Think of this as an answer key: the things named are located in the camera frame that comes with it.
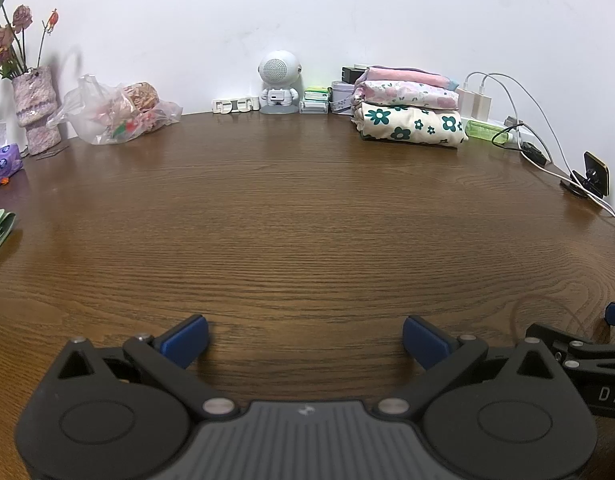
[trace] astronaut figurine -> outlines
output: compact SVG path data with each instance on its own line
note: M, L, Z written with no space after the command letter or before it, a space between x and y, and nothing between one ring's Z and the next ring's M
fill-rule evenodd
M263 114L293 114L298 111L294 101L298 92L290 85L301 73L301 66L294 54L277 50L268 54L258 66L258 74L269 85L260 96L260 112Z

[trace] purple tissue box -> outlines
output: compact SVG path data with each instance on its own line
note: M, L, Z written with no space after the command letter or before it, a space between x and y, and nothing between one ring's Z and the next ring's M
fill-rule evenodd
M11 177L23 167L18 144L10 144L0 148L0 185L4 177Z

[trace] white wall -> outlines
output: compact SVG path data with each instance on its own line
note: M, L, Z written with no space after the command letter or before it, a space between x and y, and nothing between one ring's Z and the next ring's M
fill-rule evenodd
M305 85L328 84L354 62L457 80L510 73L544 105L575 169L585 150L609 165L615 205L615 0L6 0L10 12L19 3L36 19L32 52L40 20L59 10L44 60L60 95L83 73L113 85L146 80L185 113L256 93L258 61L278 48L297 54ZM487 92L504 119L504 94L491 83ZM513 94L521 118L549 138L531 102ZM0 118L13 123L13 110L0 82Z

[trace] wood grain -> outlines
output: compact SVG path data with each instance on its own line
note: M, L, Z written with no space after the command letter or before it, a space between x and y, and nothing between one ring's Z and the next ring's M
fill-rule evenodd
M416 368L408 314L511 344L534 320L608 337L615 222L473 139L363 142L337 116L187 116L118 146L75 139L0 188L0 478L71 335L117 345L194 312L198 372L251 399L376 400ZM615 421L586 478L615 478Z

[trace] white cable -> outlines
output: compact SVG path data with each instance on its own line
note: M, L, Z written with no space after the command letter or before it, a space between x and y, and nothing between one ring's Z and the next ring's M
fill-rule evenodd
M499 85L501 85L503 87L503 90L505 90L505 93L508 95L508 98L510 99L511 108L512 108L512 110L514 110L514 119L516 120L516 122L518 122L519 121L519 114L516 111L516 105L514 104L514 99L511 98L511 94L510 94L510 91L507 89L507 86L505 86L497 78L492 77L491 75L486 74L485 72L471 72L471 73L467 74L467 77L465 78L465 82L463 83L463 89L467 90L467 80L469 79L469 77L471 75L474 75L474 74L481 74L481 75L485 76L484 79L487 79L487 78L494 79Z
M555 138L556 141L556 145L558 146L559 151L561 152L561 156L563 157L563 161L565 163L565 167L569 170L570 175L574 178L574 180L571 180L567 177L564 177L562 175L559 175L557 173L553 173L552 171L548 171L545 168L541 168L537 163L535 163L533 160L531 160L525 153L523 153L523 151L521 151L521 155L532 165L534 165L534 167L538 168L539 170L543 171L544 173L547 173L549 175L555 176L556 178L560 178L561 180L564 180L570 184L572 184L573 186L577 187L578 189L582 190L582 192L584 192L588 197L590 197L590 199L595 202L597 205L601 206L605 211L607 211L608 213L610 213L614 218L615 218L615 212L612 209L612 206L606 202L605 200L603 200L602 198L599 198L598 196L594 195L594 193L592 193L591 191L589 191L588 189L585 189L583 187L583 185L579 182L578 178L576 177L576 175L574 174L574 172L572 171L572 168L570 168L570 165L567 162L567 159L565 158L565 153L563 152L563 147L561 146L561 142L559 142L558 137L556 136L556 133L552 127L552 124L550 124L549 119L547 118L547 115L545 114L545 112L543 111L543 108L541 107L541 105L539 104L539 102L537 102L536 99L534 99L533 95L529 93L529 91L527 91L527 89L520 83L518 82L516 79L514 79L512 76L504 74L504 73L497 73L497 72L492 72L491 74L486 74L484 72L471 72L467 75L467 77L465 78L465 83L463 84L464 88L467 88L467 80L471 75L474 74L481 74L483 76L483 80L481 81L481 88L479 90L479 92L483 92L483 86L485 84L485 81L490 78L490 79L494 79L498 84L500 84L501 86L503 86L503 88L505 89L506 94L508 95L508 98L510 99L510 103L512 105L512 108L514 110L514 114L517 116L517 121L518 121L518 113L516 111L516 107L514 105L514 101L511 98L511 94L508 91L508 89L506 88L506 86L501 82L498 81L498 79L492 77L493 75L497 75L497 76L502 76L502 77L506 77L508 79L511 79L512 81L514 81L514 83L516 83L517 85L519 85L521 87L521 89L523 89L523 91L527 94L527 96L532 99L532 101L534 102L534 104L539 108L539 111L541 112L547 126L550 129L550 132L552 133L552 136ZM549 152L549 148L547 147L547 145L545 144L545 142L543 141L543 139L541 139L541 137L539 136L539 134L537 134L528 124L523 123L523 125L529 130L531 131L534 136L539 140L539 142L543 145L543 147L545 148L548 157L550 158L550 160L552 161L552 163L554 163L554 158L552 157L551 153ZM517 136L517 145L519 148L521 148L521 136L518 135Z
M565 167L567 168L567 170L570 172L570 175L574 177L574 180L577 183L577 187L582 188L585 193L590 194L590 191L588 191L587 189L583 188L583 186L581 185L581 183L579 182L579 179L577 178L577 176L574 174L574 171L572 171L572 168L570 167L567 159L565 158L565 153L563 152L563 148L561 146L561 142L559 142L558 137L556 136L556 133L552 127L552 124L550 124L549 119L547 118L547 115L545 114L545 112L543 111L543 108L541 107L541 105L539 104L539 102L537 102L536 99L534 99L534 97L532 96L532 94L529 93L529 91L527 91L527 89L521 84L519 83L516 79L514 79L512 76L507 75L507 74L503 74L503 73L493 73L494 75L500 75L503 77L506 77L508 79L511 79L512 81L514 81L514 83L516 83L517 85L519 85L521 87L521 89L527 94L527 96L532 99L532 101L534 101L534 104L539 108L539 111L541 112L547 127L550 129L550 132L552 133L552 136L555 138L556 141L556 145L558 146L559 151L561 152L561 156L563 157L563 161L565 163ZM528 130L530 130L535 136L536 138L541 142L541 144L543 144L544 148L547 150L547 154L549 155L550 160L552 161L552 163L554 163L554 159L552 158L551 154L549 153L549 150L547 149L547 146L545 145L545 142L543 142L543 139L541 139L539 137L539 134L537 134L534 130L532 130L531 128L527 128ZM605 200L603 200L602 198L597 197L596 195L592 194L594 199L593 200L600 200L601 202L603 202L607 207L609 207L610 209L612 209L612 206Z

